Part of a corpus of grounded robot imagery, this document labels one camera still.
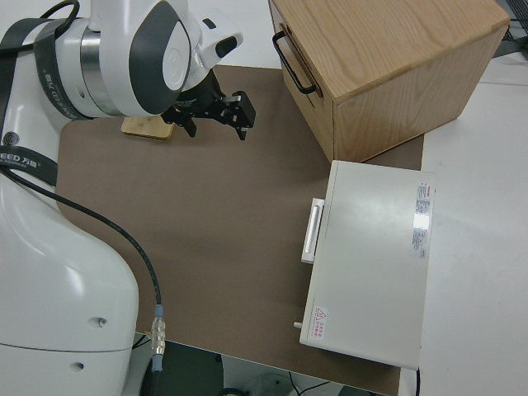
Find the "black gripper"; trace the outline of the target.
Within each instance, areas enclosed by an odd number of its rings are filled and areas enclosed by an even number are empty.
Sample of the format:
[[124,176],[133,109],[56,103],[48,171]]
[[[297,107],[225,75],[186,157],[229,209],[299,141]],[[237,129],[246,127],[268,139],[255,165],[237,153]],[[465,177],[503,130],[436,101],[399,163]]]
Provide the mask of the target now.
[[[235,114],[227,108],[224,98],[238,97]],[[256,111],[246,92],[234,92],[226,96],[220,88],[214,72],[193,88],[181,92],[172,106],[161,114],[167,124],[178,124],[191,138],[195,138],[197,127],[192,117],[215,119],[220,123],[235,126],[238,137],[246,139],[247,131],[254,126]]]

